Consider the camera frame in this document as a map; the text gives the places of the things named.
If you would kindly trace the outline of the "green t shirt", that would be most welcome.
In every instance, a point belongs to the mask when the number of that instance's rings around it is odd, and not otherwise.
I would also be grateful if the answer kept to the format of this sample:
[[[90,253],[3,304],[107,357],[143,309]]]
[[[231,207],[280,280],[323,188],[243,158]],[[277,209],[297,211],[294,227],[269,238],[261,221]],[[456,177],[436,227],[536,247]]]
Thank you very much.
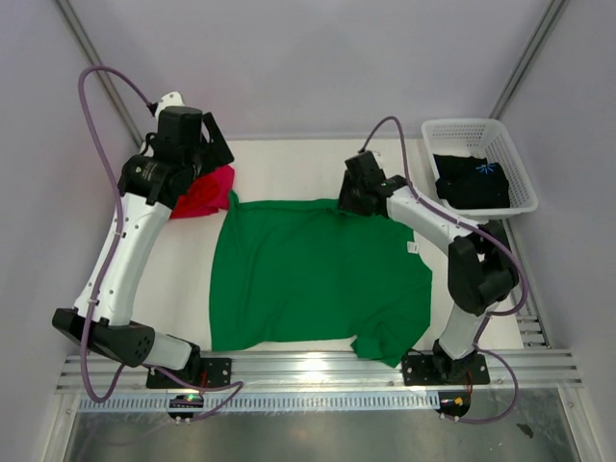
[[[213,350],[348,339],[358,357],[393,367],[427,331],[432,272],[411,228],[333,199],[228,201],[210,282]]]

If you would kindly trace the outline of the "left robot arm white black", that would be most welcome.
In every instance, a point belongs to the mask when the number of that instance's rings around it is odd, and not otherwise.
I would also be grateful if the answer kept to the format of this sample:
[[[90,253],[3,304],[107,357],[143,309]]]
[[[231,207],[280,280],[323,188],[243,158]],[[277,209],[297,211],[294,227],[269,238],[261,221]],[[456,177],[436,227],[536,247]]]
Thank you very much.
[[[197,346],[133,321],[134,300],[179,197],[234,157],[210,113],[168,106],[157,122],[147,153],[130,157],[121,170],[120,209],[86,287],[72,307],[55,311],[52,324],[76,345],[128,367],[165,368],[178,385],[189,387],[202,373]]]

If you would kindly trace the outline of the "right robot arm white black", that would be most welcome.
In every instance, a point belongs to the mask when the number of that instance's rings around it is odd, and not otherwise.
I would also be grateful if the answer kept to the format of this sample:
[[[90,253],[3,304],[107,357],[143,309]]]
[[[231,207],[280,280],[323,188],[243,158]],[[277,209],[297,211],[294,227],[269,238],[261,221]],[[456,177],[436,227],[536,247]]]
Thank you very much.
[[[345,160],[338,208],[382,216],[411,228],[447,257],[452,309],[432,348],[439,383],[462,381],[478,353],[478,340],[498,305],[520,282],[502,224],[467,223],[419,192],[408,179],[387,177],[370,150]]]

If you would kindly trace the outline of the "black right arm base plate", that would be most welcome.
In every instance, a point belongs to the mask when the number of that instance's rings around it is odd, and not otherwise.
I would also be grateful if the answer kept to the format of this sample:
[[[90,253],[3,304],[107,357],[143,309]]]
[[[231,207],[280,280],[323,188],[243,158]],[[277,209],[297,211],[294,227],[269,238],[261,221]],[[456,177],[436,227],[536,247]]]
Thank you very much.
[[[408,350],[400,362],[405,386],[488,385],[491,383],[485,357],[472,352],[451,360],[445,353]]]

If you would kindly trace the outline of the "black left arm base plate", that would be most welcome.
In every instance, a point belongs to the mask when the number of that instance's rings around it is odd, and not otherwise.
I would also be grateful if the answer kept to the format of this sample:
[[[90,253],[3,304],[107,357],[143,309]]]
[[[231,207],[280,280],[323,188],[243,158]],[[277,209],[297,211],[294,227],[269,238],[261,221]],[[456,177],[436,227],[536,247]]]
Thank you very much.
[[[231,383],[233,360],[228,357],[195,357],[181,370],[168,370],[174,377],[199,388],[217,388]],[[150,372],[147,389],[180,389],[178,384],[159,371]]]

